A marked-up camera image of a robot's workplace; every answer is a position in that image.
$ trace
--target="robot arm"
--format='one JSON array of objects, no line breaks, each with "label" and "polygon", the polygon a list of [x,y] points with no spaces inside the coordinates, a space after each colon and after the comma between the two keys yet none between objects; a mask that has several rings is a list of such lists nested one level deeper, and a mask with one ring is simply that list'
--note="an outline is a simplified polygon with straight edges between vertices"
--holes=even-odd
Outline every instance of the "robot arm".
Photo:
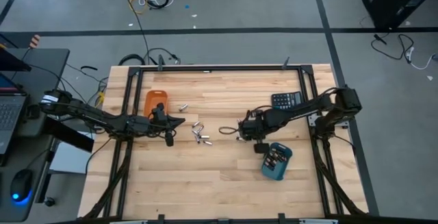
[{"label": "robot arm", "polygon": [[[331,95],[336,95],[332,103]],[[313,100],[295,105],[292,109],[280,110],[249,110],[243,121],[238,123],[240,137],[244,140],[256,140],[256,153],[265,153],[269,150],[262,140],[266,135],[285,127],[290,121],[308,116],[316,112],[328,111],[315,121],[315,135],[319,138],[330,138],[334,135],[335,124],[353,119],[362,109],[356,90],[351,88],[331,88]]]},{"label": "robot arm", "polygon": [[175,132],[175,128],[185,121],[185,119],[166,115],[162,103],[152,110],[151,119],[137,115],[113,115],[74,99],[69,92],[62,90],[46,91],[40,107],[47,114],[57,116],[68,114],[87,123],[98,125],[110,136],[116,138],[159,136],[166,140],[168,146],[173,146],[175,134],[172,132]]}]

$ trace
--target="black calculator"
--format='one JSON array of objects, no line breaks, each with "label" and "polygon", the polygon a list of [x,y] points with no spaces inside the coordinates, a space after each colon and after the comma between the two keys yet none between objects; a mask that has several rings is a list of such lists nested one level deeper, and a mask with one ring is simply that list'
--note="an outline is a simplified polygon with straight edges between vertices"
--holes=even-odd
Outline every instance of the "black calculator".
[{"label": "black calculator", "polygon": [[301,91],[293,93],[279,93],[271,96],[272,107],[278,109],[290,109],[293,106],[302,103]]}]

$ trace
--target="black metal frame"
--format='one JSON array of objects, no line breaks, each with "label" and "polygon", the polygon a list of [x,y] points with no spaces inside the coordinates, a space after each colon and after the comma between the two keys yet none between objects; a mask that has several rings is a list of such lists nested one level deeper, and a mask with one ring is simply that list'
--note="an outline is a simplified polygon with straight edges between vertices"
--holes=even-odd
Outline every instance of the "black metal frame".
[{"label": "black metal frame", "polygon": [[[313,97],[316,97],[318,95],[318,91],[316,89],[316,82],[315,77],[313,75],[313,68],[312,65],[218,65],[218,66],[163,66],[162,71],[278,71],[278,70],[286,70],[286,71],[296,71],[298,73],[298,79],[300,82],[300,89],[303,93],[304,100],[308,101],[308,95],[307,95],[307,87],[305,84],[305,74],[309,76],[309,82],[310,82],[310,88],[311,88],[311,94]],[[130,66],[128,70],[128,78],[127,83],[125,87],[125,96],[123,98],[123,104],[122,104],[122,112],[126,113],[128,110],[128,103],[129,103],[129,96],[131,94],[131,87],[133,83],[134,76],[137,77],[137,84],[134,94],[134,100],[133,100],[133,109],[132,114],[137,114],[138,112],[138,104],[140,102],[140,93],[142,91],[142,79],[143,74],[146,72],[158,72],[159,68],[156,66]],[[327,140],[322,141],[324,154],[326,157],[326,165],[329,173],[336,179],[335,174],[335,167],[333,165],[333,159],[331,156],[331,150],[330,150],[330,144]],[[117,173],[118,168],[118,161],[120,158],[120,148],[122,145],[122,141],[117,141],[116,147],[113,154],[113,161],[111,166],[111,171],[109,175],[109,185],[113,184],[115,175]],[[311,146],[313,150],[313,159],[315,160],[315,163],[317,161],[317,158],[320,157],[319,153],[319,146],[317,139],[311,135]],[[131,153],[133,149],[133,140],[127,141],[127,147],[125,150],[125,156],[128,156],[128,166],[129,161],[131,159]],[[332,215],[330,211],[329,206],[329,197],[327,195],[327,189],[326,184],[324,181],[324,176],[320,170],[318,170],[318,167],[316,167],[316,173],[318,177],[318,185],[320,189],[321,194],[321,200],[322,200],[322,207],[324,210],[324,215],[327,218],[328,216]],[[127,190],[127,180],[128,180],[128,173],[129,170],[126,170],[125,174],[123,175],[121,179],[121,185],[120,185],[120,192],[119,192],[119,198],[118,198],[118,205],[117,205],[117,212],[116,217],[122,218],[123,217],[123,207],[125,204],[125,197],[126,197],[126,190]],[[336,205],[336,213],[337,214],[343,214],[344,209],[342,207],[342,202],[339,198],[339,195],[335,190],[333,190],[333,196],[335,200]],[[109,218],[110,217],[110,210],[111,210],[111,204],[112,204],[112,196],[109,197],[109,200],[105,204],[104,211],[103,211],[103,218]],[[288,219],[289,221],[296,223],[298,219]],[[201,220],[185,220],[189,222],[199,222]],[[269,223],[269,222],[275,222],[278,223],[279,219],[261,219],[258,220],[259,222]]]},{"label": "black metal frame", "polygon": [[[83,134],[80,134],[78,131],[75,131],[72,128],[66,126],[65,124],[57,120],[54,120],[52,118],[49,117],[46,118],[42,133],[53,135],[55,139],[73,145],[78,149],[82,149],[90,153],[92,152],[93,143],[94,143],[93,139]],[[50,170],[49,168],[55,156],[56,144],[57,142],[52,142],[51,150],[49,151],[49,156],[47,156],[46,158],[46,164],[44,166],[42,177],[40,179],[40,183],[38,184],[39,187],[35,195],[35,203],[44,203],[47,189],[49,188],[51,176],[52,174],[54,174],[53,171]]]}]

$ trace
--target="orange bin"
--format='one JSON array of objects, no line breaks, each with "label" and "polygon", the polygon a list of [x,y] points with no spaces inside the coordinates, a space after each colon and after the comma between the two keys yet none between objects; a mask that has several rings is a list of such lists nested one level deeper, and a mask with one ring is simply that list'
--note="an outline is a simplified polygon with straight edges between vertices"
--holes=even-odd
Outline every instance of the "orange bin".
[{"label": "orange bin", "polygon": [[167,114],[167,93],[164,90],[150,90],[146,94],[146,102],[144,103],[143,115],[148,117],[152,113],[152,109],[157,107],[158,103],[163,103],[164,114]]}]

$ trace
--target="concrete floor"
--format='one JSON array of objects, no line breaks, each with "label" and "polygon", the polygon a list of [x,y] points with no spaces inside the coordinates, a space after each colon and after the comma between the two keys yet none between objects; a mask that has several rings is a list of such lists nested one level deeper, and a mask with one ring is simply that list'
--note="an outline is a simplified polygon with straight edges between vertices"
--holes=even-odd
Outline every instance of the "concrete floor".
[{"label": "concrete floor", "polygon": [[[0,0],[0,10],[7,0]],[[372,27],[361,0],[323,0],[332,28]],[[438,27],[438,0],[427,0],[403,27]],[[175,0],[165,10],[140,16],[145,29],[242,27],[322,28],[315,0]],[[139,29],[126,0],[15,0],[0,32],[62,32]],[[408,34],[415,41],[414,62],[424,66],[438,53],[438,33]],[[373,34],[333,34],[346,83],[356,88],[363,111],[357,124],[377,205],[382,216],[438,219],[438,62],[418,71],[404,60],[373,51]],[[183,64],[332,63],[323,33],[232,33],[147,36],[149,47],[165,47]],[[391,54],[400,54],[396,34],[387,37]],[[68,48],[68,63],[98,67],[105,77],[129,53],[145,53],[141,36],[43,36],[41,48]],[[66,68],[66,78],[86,99],[94,82]],[[52,208],[35,205],[27,223],[74,219],[83,175],[56,175],[49,194]]]}]

